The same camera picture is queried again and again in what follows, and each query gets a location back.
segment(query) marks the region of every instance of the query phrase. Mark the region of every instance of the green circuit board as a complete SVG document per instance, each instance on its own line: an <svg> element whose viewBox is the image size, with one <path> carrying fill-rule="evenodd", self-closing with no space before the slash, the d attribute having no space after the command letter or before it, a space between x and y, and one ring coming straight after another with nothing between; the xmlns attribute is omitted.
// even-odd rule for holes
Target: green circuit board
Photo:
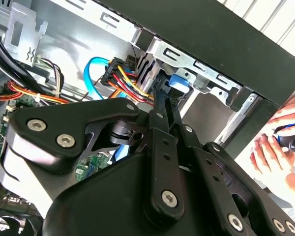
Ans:
<svg viewBox="0 0 295 236"><path fill-rule="evenodd" d="M75 168L75 178L77 181L82 181L92 174L109 166L108 162L112 155L99 152L96 155L90 156L78 162Z"/></svg>
<svg viewBox="0 0 295 236"><path fill-rule="evenodd" d="M22 97L18 98L16 100L16 105L18 105L19 103L23 103L29 107L35 107L36 106L36 101L32 96L29 95L23 95Z"/></svg>

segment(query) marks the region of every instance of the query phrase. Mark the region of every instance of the black mechanical arm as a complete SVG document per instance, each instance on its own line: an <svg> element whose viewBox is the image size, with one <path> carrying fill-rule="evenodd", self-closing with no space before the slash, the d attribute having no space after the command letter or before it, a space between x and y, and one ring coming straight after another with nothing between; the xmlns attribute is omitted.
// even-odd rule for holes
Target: black mechanical arm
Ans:
<svg viewBox="0 0 295 236"><path fill-rule="evenodd" d="M11 116L1 171L16 183L5 168L11 155L39 167L50 185L81 158L131 146L127 157L55 197L43 235L295 235L292 219L219 145L199 143L166 94L156 91L154 101L149 113L116 98ZM33 120L42 122L39 132L29 129Z"/></svg>

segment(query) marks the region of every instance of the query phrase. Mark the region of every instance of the electronic component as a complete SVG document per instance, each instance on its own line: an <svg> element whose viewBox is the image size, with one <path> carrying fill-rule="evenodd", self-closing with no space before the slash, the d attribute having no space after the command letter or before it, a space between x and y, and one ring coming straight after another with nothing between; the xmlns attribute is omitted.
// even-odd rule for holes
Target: electronic component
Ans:
<svg viewBox="0 0 295 236"><path fill-rule="evenodd" d="M101 169L109 166L112 155L99 152L96 155L80 160L75 168L75 178L82 181Z"/></svg>

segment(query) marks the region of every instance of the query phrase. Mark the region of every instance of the metal slot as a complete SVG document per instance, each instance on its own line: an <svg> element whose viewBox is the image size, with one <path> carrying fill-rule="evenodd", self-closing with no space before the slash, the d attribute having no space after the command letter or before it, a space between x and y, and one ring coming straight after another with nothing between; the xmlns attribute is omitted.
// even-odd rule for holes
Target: metal slot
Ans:
<svg viewBox="0 0 295 236"><path fill-rule="evenodd" d="M4 46L15 60L33 66L38 43L45 34L47 25L47 22L43 21L37 32L36 12L14 2Z"/></svg>

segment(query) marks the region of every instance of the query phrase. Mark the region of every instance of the yellow wire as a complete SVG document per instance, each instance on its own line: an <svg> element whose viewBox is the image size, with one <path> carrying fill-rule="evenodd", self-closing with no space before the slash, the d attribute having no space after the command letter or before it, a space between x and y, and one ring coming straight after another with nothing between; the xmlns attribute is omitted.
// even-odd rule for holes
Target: yellow wire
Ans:
<svg viewBox="0 0 295 236"><path fill-rule="evenodd" d="M24 89L18 89L17 87L13 86L12 87L18 91L18 92L21 92L21 93L24 93L26 95L29 95L29 96L33 96L33 97L36 97L36 94L33 93L33 92L29 92L29 91L25 91ZM62 102L61 100L58 100L58 99L53 99L52 97L50 96L44 96L44 95L41 95L40 96L41 98L45 99L45 100L48 100L48 101L52 101L52 102L56 102L56 103L60 103L60 104L65 104L65 102Z"/></svg>
<svg viewBox="0 0 295 236"><path fill-rule="evenodd" d="M116 94L114 94L113 95L113 97L112 98L115 98L115 97L117 97L119 94L121 93L121 91L120 90L118 90L117 92L116 92Z"/></svg>
<svg viewBox="0 0 295 236"><path fill-rule="evenodd" d="M141 89L139 89L134 83L131 82L131 80L128 78L128 76L125 74L125 72L123 71L122 67L120 65L118 65L118 69L121 72L122 76L124 77L124 79L131 84L131 86L133 88L135 88L136 91L138 91L140 94L142 94L143 96L149 97L149 95L145 92L143 92Z"/></svg>

